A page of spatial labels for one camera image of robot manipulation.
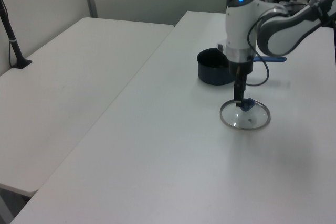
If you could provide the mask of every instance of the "black pot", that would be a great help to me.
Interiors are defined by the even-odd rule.
[[[229,73],[229,62],[226,55],[217,48],[209,48],[197,56],[198,77],[211,85],[226,85],[235,80]]]

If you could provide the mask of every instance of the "white robotic arm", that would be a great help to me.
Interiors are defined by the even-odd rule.
[[[217,48],[226,55],[230,73],[236,76],[236,106],[244,106],[246,77],[253,70],[257,41],[266,55],[284,56],[310,33],[335,18],[336,0],[312,0],[291,17],[279,4],[232,0],[226,11],[227,38],[218,43]]]

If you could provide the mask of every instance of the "glass lid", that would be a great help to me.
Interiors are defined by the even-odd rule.
[[[236,107],[234,100],[227,101],[221,107],[220,119],[226,125],[240,130],[256,130],[263,128],[271,121],[268,108],[258,101],[253,101],[248,110]]]

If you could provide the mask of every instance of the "blue handle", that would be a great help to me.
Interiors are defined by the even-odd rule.
[[[287,60],[286,57],[269,57],[269,56],[262,56],[265,62],[285,62]],[[261,59],[259,57],[255,57],[253,62],[260,62]]]

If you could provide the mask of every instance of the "white table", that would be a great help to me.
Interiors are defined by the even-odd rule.
[[[332,30],[247,88],[272,116],[255,132],[219,119],[232,84],[197,76],[197,54],[224,37],[224,14],[188,12],[13,224],[333,223]],[[265,77],[254,68],[250,82]]]
[[[84,18],[0,77],[0,187],[32,196],[170,25]]]

